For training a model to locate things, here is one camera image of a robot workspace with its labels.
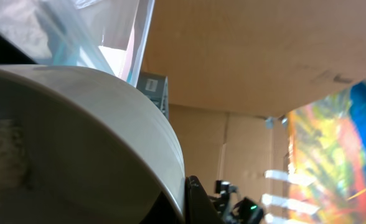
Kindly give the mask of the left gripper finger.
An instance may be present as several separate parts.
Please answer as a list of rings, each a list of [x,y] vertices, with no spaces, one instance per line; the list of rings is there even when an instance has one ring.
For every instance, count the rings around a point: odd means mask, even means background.
[[[189,224],[223,224],[199,179],[185,180],[185,222]]]

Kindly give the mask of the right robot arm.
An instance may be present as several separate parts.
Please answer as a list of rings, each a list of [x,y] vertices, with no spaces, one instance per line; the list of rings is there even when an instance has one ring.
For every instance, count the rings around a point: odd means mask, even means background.
[[[209,199],[224,223],[260,224],[264,218],[263,208],[248,197],[241,197],[236,185],[216,180],[215,193],[218,197],[209,195]]]

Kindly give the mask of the grey bowl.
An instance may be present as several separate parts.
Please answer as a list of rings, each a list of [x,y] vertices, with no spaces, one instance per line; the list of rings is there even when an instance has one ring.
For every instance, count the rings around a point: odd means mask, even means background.
[[[168,119],[125,81],[85,67],[0,65],[0,121],[27,164],[0,223],[185,222],[184,159]]]

